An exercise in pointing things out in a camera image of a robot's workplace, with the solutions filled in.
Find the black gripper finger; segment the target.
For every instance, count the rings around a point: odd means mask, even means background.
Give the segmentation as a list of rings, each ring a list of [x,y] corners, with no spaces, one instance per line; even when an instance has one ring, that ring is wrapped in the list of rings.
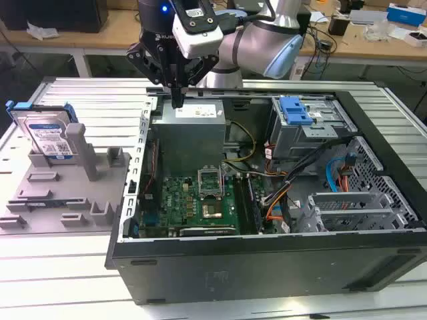
[[[172,70],[169,50],[163,41],[146,46],[142,41],[133,44],[127,51],[129,62],[142,72],[153,84],[161,84],[171,96],[171,105],[179,107],[179,87]]]
[[[178,63],[178,107],[183,106],[185,94],[189,86],[197,85],[209,71],[218,63],[216,55],[207,55],[186,59],[179,59]]]

